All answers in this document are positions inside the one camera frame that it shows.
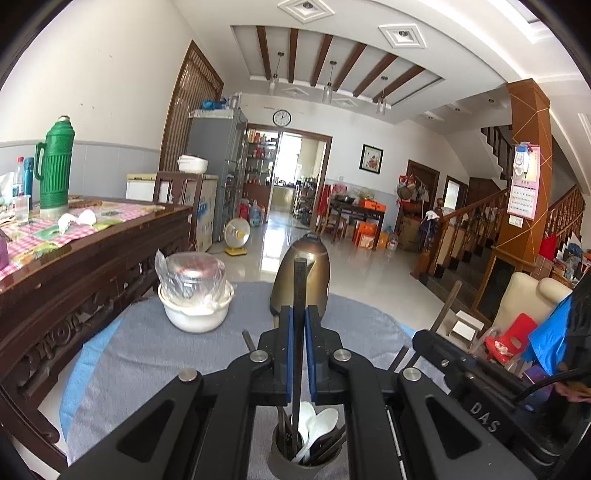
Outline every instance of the blue water bottle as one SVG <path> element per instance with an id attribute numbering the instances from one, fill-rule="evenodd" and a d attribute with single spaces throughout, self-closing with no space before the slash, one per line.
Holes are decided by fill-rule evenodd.
<path id="1" fill-rule="evenodd" d="M 25 177 L 25 195 L 29 197 L 29 210 L 33 208 L 33 165 L 35 159 L 33 157 L 27 157 L 24 161 L 24 177 Z"/>

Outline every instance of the metal screw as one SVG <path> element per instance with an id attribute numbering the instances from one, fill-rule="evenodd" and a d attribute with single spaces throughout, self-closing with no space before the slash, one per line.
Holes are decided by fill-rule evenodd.
<path id="1" fill-rule="evenodd" d="M 178 373 L 178 379 L 181 382 L 192 382 L 197 378 L 197 370 L 194 368 L 183 368 Z"/>
<path id="2" fill-rule="evenodd" d="M 338 360 L 339 362 L 348 362 L 351 360 L 351 352 L 345 348 L 339 348 L 338 350 L 335 350 L 333 356 L 335 360 Z"/>
<path id="3" fill-rule="evenodd" d="M 250 354 L 250 359 L 257 364 L 263 363 L 267 358 L 269 358 L 269 354 L 264 350 L 255 350 Z"/>
<path id="4" fill-rule="evenodd" d="M 404 378 L 410 380 L 411 382 L 416 382 L 421 378 L 421 371 L 418 368 L 414 367 L 405 368 L 402 374 Z"/>

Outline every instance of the red stool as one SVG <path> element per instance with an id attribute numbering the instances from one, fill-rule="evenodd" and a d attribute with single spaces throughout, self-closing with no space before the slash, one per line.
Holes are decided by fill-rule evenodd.
<path id="1" fill-rule="evenodd" d="M 485 338 L 484 343 L 488 349 L 488 356 L 486 359 L 490 360 L 494 357 L 502 365 L 505 365 L 511 360 L 511 358 L 525 350 L 530 342 L 528 335 L 537 327 L 538 324 L 534 319 L 525 313 L 521 313 L 513 322 L 513 325 L 511 325 L 503 335 L 497 338 Z M 499 342 L 501 345 L 506 346 L 511 355 L 503 355 L 500 353 L 495 346 L 495 342 Z"/>

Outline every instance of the clock face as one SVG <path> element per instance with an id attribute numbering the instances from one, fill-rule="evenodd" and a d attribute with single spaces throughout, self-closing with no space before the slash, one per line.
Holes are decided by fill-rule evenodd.
<path id="1" fill-rule="evenodd" d="M 291 122 L 291 114 L 287 110 L 277 110 L 273 114 L 273 123 L 278 127 L 287 127 Z"/>

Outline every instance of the framed picture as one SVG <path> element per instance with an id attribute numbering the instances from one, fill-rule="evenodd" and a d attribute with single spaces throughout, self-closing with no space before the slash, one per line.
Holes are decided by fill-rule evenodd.
<path id="1" fill-rule="evenodd" d="M 371 173 L 379 175 L 379 169 L 382 168 L 382 155 L 384 151 L 380 148 L 371 147 L 370 145 L 363 145 L 361 152 L 361 163 L 359 163 L 360 170 L 367 170 Z"/>

